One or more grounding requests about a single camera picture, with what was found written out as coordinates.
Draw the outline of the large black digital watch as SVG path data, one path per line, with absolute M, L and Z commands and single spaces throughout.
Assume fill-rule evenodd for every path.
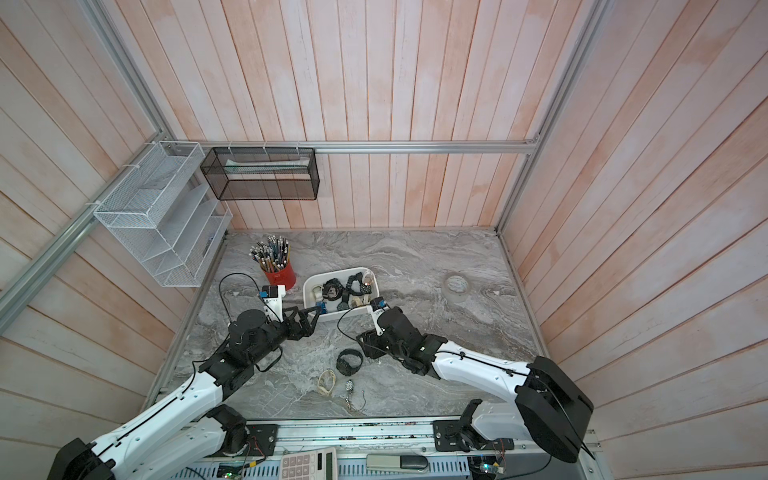
M 344 349 L 336 358 L 336 369 L 343 376 L 351 377 L 361 369 L 364 359 L 360 350 Z

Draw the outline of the black chunky watch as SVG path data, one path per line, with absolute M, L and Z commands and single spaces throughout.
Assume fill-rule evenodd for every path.
M 336 301 L 342 298 L 344 290 L 344 285 L 337 278 L 332 278 L 323 284 L 322 297 L 327 301 Z
M 361 274 L 352 275 L 347 279 L 346 291 L 353 296 L 363 296 L 366 294 L 363 276 Z

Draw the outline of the silver chain pocket watch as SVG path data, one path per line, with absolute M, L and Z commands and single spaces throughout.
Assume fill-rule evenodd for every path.
M 363 411 L 363 409 L 365 408 L 365 406 L 367 404 L 367 399 L 365 397 L 365 392 L 362 391 L 359 394 L 359 397 L 360 397 L 360 402 L 359 402 L 358 405 L 356 405 L 354 403 L 354 400 L 356 399 L 355 383 L 354 383 L 354 381 L 352 379 L 348 379 L 345 382 L 345 404 L 346 404 L 346 409 L 349 412 L 351 412 L 353 414 L 358 414 L 358 413 L 361 413 Z

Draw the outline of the silver rose gold watch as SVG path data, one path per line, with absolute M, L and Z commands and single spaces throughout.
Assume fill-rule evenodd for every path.
M 363 284 L 366 287 L 373 287 L 374 285 L 374 274 L 372 271 L 366 271 L 363 275 Z

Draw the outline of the black analog watch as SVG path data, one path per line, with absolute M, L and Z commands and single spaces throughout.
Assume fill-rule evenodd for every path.
M 349 306 L 350 297 L 351 295 L 348 292 L 345 292 L 341 296 L 340 301 L 336 306 L 338 311 L 345 311 L 350 309 L 350 306 Z

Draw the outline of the black watch green dial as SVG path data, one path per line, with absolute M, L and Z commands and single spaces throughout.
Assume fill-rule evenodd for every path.
M 357 296 L 366 297 L 372 294 L 372 277 L 369 273 L 358 272 L 354 280 L 359 286 L 356 293 Z

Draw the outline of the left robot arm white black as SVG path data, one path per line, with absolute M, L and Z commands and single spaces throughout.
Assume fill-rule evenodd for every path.
M 286 340 L 314 333 L 317 308 L 289 308 L 274 320 L 268 308 L 242 312 L 214 353 L 180 387 L 132 420 L 90 443 L 76 438 L 56 454 L 51 479 L 167 479 L 220 452 L 249 448 L 247 422 L 225 401 Z

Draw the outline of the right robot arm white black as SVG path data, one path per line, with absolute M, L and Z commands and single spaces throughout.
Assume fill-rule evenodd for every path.
M 500 400 L 467 405 L 459 428 L 461 449 L 477 449 L 498 439 L 526 439 L 566 463 L 575 463 L 588 450 L 584 437 L 594 405 L 551 359 L 504 360 L 423 334 L 400 308 L 381 299 L 364 311 L 373 328 L 358 335 L 356 342 L 366 356 L 387 355 L 413 374 L 466 384 Z

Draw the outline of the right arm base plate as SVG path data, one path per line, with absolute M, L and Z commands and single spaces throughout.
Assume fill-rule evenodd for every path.
M 503 453 L 514 449 L 512 439 L 487 440 L 473 427 L 461 420 L 432 422 L 434 446 L 438 452 L 495 451 Z

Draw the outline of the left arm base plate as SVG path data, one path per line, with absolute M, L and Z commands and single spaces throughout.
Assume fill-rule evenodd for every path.
M 209 456 L 270 457 L 275 452 L 278 438 L 277 424 L 235 426 L 225 429 L 223 443 Z

